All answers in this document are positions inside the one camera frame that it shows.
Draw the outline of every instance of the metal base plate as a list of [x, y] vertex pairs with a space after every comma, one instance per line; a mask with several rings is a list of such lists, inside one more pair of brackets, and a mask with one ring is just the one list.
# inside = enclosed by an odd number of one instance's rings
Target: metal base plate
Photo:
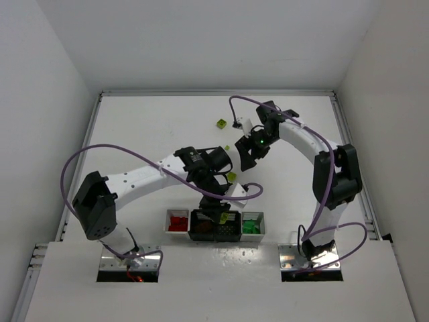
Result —
[[[139, 245], [139, 247], [139, 253], [142, 254], [161, 249], [159, 245], [152, 244]], [[130, 275], [138, 275], [144, 282], [157, 282], [160, 259], [160, 255], [152, 254], [123, 262], [103, 248], [97, 282], [133, 282], [127, 275], [127, 265], [130, 265]]]
[[[340, 262], [317, 270], [318, 266], [339, 259], [335, 245], [331, 251], [323, 252], [313, 257], [311, 261], [300, 255], [297, 244], [284, 244], [278, 247], [283, 282], [343, 280]], [[315, 268], [316, 271], [301, 272], [306, 268]]]

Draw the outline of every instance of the white robotic arm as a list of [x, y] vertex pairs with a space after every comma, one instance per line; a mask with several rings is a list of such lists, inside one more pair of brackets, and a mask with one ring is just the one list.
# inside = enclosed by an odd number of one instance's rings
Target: white robotic arm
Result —
[[[242, 99], [257, 103], [252, 99]], [[240, 153], [241, 170], [246, 171], [256, 166], [255, 160], [264, 158], [270, 149], [269, 146], [279, 139], [291, 143], [314, 166], [313, 192], [318, 202], [308, 235], [328, 227], [337, 227], [347, 204], [353, 201], [355, 195], [362, 189], [355, 148], [351, 144], [342, 146], [332, 141], [322, 141], [306, 128], [296, 112], [278, 111], [273, 101], [262, 103], [256, 112], [263, 124], [257, 125], [260, 129], [249, 125], [248, 120], [244, 122], [247, 124], [246, 127], [241, 126], [237, 121], [233, 125], [244, 131], [244, 136], [235, 144]], [[326, 143], [334, 152], [334, 160], [330, 159]], [[334, 162], [337, 169], [333, 173], [332, 184], [329, 184], [331, 162]], [[326, 202], [320, 211], [320, 204], [326, 192], [328, 192]], [[302, 247], [304, 254], [310, 259], [331, 249], [333, 245], [334, 230], [330, 229], [311, 235], [309, 238], [304, 237]]]
[[[215, 178], [228, 164], [232, 164], [231, 159], [221, 147], [203, 150], [183, 148], [157, 162], [158, 168], [144, 166], [104, 177], [98, 171], [88, 174], [72, 204], [89, 240], [100, 240], [116, 253], [126, 254], [138, 247], [128, 229], [117, 221], [116, 211], [152, 192], [182, 184], [177, 178], [193, 182], [198, 188], [215, 195], [238, 199], [246, 197], [246, 189], [240, 184], [221, 184]], [[231, 202], [242, 208], [247, 201]], [[225, 201], [208, 196], [200, 202], [201, 211], [217, 223], [230, 206]]]
[[[299, 117], [297, 117], [297, 120], [300, 123], [305, 124], [304, 121]], [[302, 126], [299, 126], [298, 124], [294, 123], [289, 119], [279, 124], [279, 137], [280, 139], [287, 141], [291, 145], [293, 145], [313, 165], [316, 156], [319, 155], [320, 152], [328, 152], [328, 147], [325, 143], [322, 142], [322, 140], [307, 132]], [[330, 140], [328, 140], [328, 142], [333, 149], [340, 145]], [[317, 202], [316, 210], [314, 211], [314, 216], [316, 215], [319, 206], [320, 203]], [[322, 210], [322, 214], [316, 222], [316, 225], [314, 226], [313, 230], [317, 231], [326, 227], [338, 226], [341, 215], [346, 208], [347, 203], [343, 203], [333, 210], [330, 210], [328, 207], [324, 207]], [[334, 230], [324, 231], [322, 233], [318, 233], [317, 235], [312, 236], [310, 238], [310, 241], [315, 246], [325, 245], [334, 240], [334, 234]]]

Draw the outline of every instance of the plastic bin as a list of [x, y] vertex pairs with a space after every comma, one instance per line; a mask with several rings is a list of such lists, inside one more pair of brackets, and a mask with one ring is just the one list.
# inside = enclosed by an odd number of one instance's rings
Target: plastic bin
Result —
[[[262, 212], [244, 211], [242, 212], [241, 221], [241, 242], [260, 242], [263, 239], [265, 236], [265, 221]], [[246, 221], [253, 221], [254, 226], [259, 230], [259, 233], [245, 233], [243, 231], [243, 226]]]
[[[177, 224], [177, 219], [173, 217], [186, 218], [185, 221], [180, 220], [180, 224], [174, 227], [174, 224]], [[179, 229], [178, 231], [170, 231], [169, 229]], [[166, 217], [166, 226], [164, 228], [167, 235], [169, 235], [172, 239], [189, 239], [190, 229], [190, 218], [189, 218], [189, 210], [187, 209], [168, 209], [167, 217]]]
[[190, 239], [204, 242], [238, 242], [241, 237], [241, 214], [238, 211], [226, 211], [229, 214], [223, 225], [213, 223], [210, 218], [193, 210], [190, 215]]

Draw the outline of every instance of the cable tie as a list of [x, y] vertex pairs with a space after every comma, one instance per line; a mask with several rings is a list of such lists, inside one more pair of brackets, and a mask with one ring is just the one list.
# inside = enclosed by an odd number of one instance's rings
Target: cable tie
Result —
[[162, 176], [166, 176], [167, 174], [162, 170], [164, 168], [164, 164], [160, 163], [160, 165], [158, 166], [158, 171], [160, 171], [160, 174]]

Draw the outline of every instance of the white wall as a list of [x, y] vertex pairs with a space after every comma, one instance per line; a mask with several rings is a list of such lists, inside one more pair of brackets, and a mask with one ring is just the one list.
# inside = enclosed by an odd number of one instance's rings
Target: white wall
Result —
[[419, 321], [429, 321], [429, 1], [384, 1], [339, 98]]
[[38, 0], [101, 89], [337, 88], [379, 0]]
[[53, 240], [59, 175], [95, 101], [35, 0], [0, 1], [0, 321], [36, 242]]

